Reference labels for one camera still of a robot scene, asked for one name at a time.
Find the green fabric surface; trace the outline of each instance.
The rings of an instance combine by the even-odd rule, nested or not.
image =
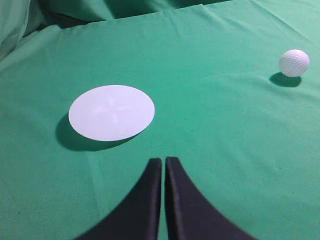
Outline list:
[[[0,61],[43,21],[36,0],[0,1]]]
[[[256,238],[318,240],[318,22],[318,0],[234,0],[35,32],[0,62],[0,239],[72,239],[125,197],[149,158],[178,156]],[[301,78],[277,74],[290,49],[310,57]],[[155,105],[151,125],[114,147],[66,119],[79,95],[112,84]]]
[[[112,20],[224,1],[227,0],[40,0],[44,9],[59,14],[55,15],[56,21],[60,19],[62,23],[74,23],[74,19],[85,22]]]

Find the white golf ball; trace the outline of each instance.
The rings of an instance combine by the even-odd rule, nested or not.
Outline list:
[[[279,62],[281,72],[287,77],[299,77],[310,65],[308,55],[301,50],[293,49],[285,52]]]

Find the white plastic lid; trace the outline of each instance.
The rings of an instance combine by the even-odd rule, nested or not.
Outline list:
[[[79,96],[69,110],[71,126],[97,141],[128,139],[142,132],[155,116],[153,101],[144,92],[124,85],[107,85]]]

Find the green tablecloth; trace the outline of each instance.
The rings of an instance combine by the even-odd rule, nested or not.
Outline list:
[[[0,62],[0,239],[74,238],[166,156],[256,238],[319,239],[319,22],[318,0],[234,0],[35,32]],[[288,82],[276,73],[290,49],[311,65]],[[111,84],[144,91],[156,114],[103,149],[66,114]]]

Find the green backdrop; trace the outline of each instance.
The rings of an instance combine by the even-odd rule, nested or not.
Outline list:
[[[256,238],[319,239],[318,3],[233,0],[25,39],[0,62],[0,239],[72,239],[166,156]],[[290,49],[310,57],[302,78],[278,73]],[[80,94],[111,84],[144,91],[156,111],[115,147],[66,119]]]

